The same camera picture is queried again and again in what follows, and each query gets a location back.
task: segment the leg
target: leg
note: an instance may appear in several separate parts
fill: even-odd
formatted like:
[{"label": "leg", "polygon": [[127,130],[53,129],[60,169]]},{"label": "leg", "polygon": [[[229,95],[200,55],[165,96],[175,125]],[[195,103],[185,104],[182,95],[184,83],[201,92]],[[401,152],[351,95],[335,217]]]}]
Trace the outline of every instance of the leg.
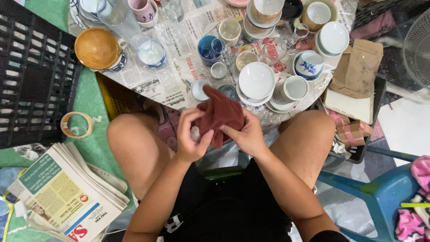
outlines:
[{"label": "leg", "polygon": [[138,199],[145,196],[175,154],[157,137],[156,117],[143,112],[123,114],[106,131],[112,154]]},{"label": "leg", "polygon": [[313,188],[332,147],[335,129],[327,114],[302,112],[280,125],[280,135],[270,150]]}]

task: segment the blue plastic chair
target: blue plastic chair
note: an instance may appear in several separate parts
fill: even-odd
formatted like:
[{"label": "blue plastic chair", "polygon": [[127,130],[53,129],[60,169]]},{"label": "blue plastic chair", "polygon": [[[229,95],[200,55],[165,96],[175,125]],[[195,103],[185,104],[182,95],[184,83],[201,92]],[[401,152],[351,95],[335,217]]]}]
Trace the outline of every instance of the blue plastic chair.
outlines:
[{"label": "blue plastic chair", "polygon": [[318,180],[364,200],[369,209],[378,236],[369,238],[354,231],[339,227],[345,235],[357,242],[396,241],[394,229],[397,226],[401,202],[409,202],[420,188],[411,175],[411,164],[392,169],[370,183],[359,182],[321,171]]}]

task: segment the pink cup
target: pink cup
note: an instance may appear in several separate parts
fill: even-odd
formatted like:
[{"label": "pink cup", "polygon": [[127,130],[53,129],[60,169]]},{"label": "pink cup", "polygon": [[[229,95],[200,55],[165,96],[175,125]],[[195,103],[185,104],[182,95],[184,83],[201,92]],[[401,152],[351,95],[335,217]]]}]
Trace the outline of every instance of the pink cup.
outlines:
[{"label": "pink cup", "polygon": [[155,12],[150,0],[128,0],[138,22],[147,23],[154,19]]}]

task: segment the masking tape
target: masking tape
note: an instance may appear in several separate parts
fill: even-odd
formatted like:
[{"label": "masking tape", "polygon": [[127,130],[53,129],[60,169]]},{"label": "masking tape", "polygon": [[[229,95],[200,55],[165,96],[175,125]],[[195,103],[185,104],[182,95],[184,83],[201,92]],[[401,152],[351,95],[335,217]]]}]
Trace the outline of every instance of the masking tape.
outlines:
[{"label": "masking tape", "polygon": [[[68,127],[69,119],[70,119],[73,115],[75,115],[75,114],[79,114],[79,115],[81,115],[82,117],[84,117],[84,118],[86,119],[86,122],[88,123],[88,130],[87,130],[87,132],[86,132],[85,134],[81,135],[81,136],[78,136],[78,135],[76,135],[76,134],[72,133],[72,132],[69,130],[69,127]],[[63,131],[63,133],[64,133],[65,135],[69,136],[70,138],[74,138],[74,139],[82,139],[82,138],[85,138],[85,137],[87,137],[88,135],[90,135],[90,134],[92,133],[92,128],[94,127],[94,121],[93,121],[93,119],[92,119],[88,114],[86,114],[86,113],[81,113],[81,112],[69,112],[69,113],[67,113],[66,115],[64,115],[64,116],[63,116],[63,118],[61,119],[60,127],[61,127],[61,130]]]}]

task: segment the green floor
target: green floor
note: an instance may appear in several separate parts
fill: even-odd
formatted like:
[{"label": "green floor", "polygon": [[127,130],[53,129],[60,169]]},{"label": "green floor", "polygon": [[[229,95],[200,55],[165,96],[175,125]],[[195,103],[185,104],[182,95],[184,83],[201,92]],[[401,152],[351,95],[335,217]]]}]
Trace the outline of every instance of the green floor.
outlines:
[{"label": "green floor", "polygon": [[[26,0],[25,7],[67,32],[67,19],[69,12],[68,0]],[[102,116],[101,122],[94,123],[94,130],[86,138],[77,140],[68,138],[67,142],[73,141],[85,161],[94,164],[105,171],[124,179],[118,164],[109,149],[106,141],[106,128],[109,118],[104,107],[103,98],[98,87],[95,74],[88,68],[84,68],[79,78],[74,111],[87,113],[91,117]],[[0,167],[22,166],[29,167],[33,162],[27,160],[17,153],[13,148],[0,150],[2,163]],[[131,190],[126,195],[131,199]],[[40,242],[50,238],[46,233],[40,233],[25,228],[24,219],[16,218],[13,214],[6,237],[6,242]]]}]

